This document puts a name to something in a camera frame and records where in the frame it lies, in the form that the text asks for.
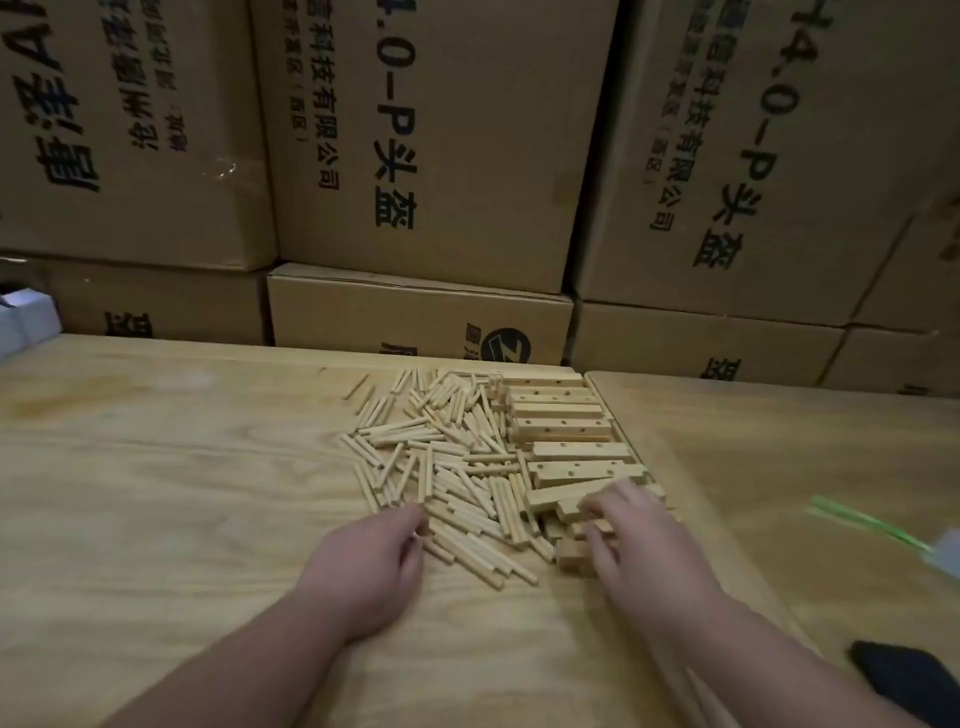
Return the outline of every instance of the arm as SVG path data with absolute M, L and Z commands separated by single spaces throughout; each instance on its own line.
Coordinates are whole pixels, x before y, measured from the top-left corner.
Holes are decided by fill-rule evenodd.
M 619 540 L 595 526 L 597 574 L 637 629 L 666 638 L 746 728 L 922 728 L 724 594 L 686 529 L 630 481 L 585 499 Z
M 253 621 L 178 667 L 105 728 L 292 725 L 349 641 L 393 622 L 420 583 L 419 506 L 327 535 L 297 585 Z

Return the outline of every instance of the wood grain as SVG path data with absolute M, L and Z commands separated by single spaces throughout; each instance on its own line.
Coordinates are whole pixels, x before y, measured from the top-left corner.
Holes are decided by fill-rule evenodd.
M 94 725 L 288 589 L 327 530 L 367 511 L 336 442 L 355 421 L 343 394 L 367 371 L 385 394 L 409 366 L 79 336 L 0 365 L 3 724 Z M 681 725 L 599 585 L 516 559 L 538 588 L 495 593 L 428 559 L 413 608 L 347 650 L 303 724 Z
M 588 378 L 731 594 L 851 671 L 859 639 L 926 649 L 960 675 L 960 583 L 909 546 L 807 512 L 820 494 L 929 541 L 960 526 L 960 402 Z

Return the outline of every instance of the right hand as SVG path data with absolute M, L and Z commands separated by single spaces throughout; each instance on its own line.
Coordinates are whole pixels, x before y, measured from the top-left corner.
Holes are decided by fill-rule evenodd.
M 687 530 L 642 488 L 616 480 L 581 508 L 610 522 L 617 553 L 588 523 L 594 568 L 613 602 L 634 623 L 670 639 L 710 614 L 724 593 Z

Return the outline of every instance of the cardboard box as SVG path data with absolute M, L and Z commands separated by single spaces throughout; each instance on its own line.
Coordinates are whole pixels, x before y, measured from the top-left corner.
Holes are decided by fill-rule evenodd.
M 237 270 L 273 261 L 243 3 L 0 5 L 6 250 Z
M 252 9 L 282 257 L 560 291 L 616 0 Z
M 268 278 L 276 344 L 560 364 L 566 296 L 287 263 Z
M 955 134 L 952 0 L 654 0 L 633 18 L 574 287 L 845 325 Z
M 68 333 L 269 344 L 266 274 L 0 258 L 0 280 L 33 280 Z
M 960 338 L 942 333 L 853 328 L 847 332 L 823 386 L 960 397 Z
M 577 302 L 570 363 L 604 370 L 812 386 L 840 328 Z
M 913 219 L 853 319 L 960 333 L 960 209 L 943 205 Z

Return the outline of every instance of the forearm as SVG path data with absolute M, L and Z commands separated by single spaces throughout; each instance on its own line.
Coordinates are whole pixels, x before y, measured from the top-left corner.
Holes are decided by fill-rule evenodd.
M 677 642 L 744 728 L 921 726 L 734 599 L 720 597 Z
M 291 725 L 344 644 L 323 608 L 290 593 L 179 667 L 105 728 Z

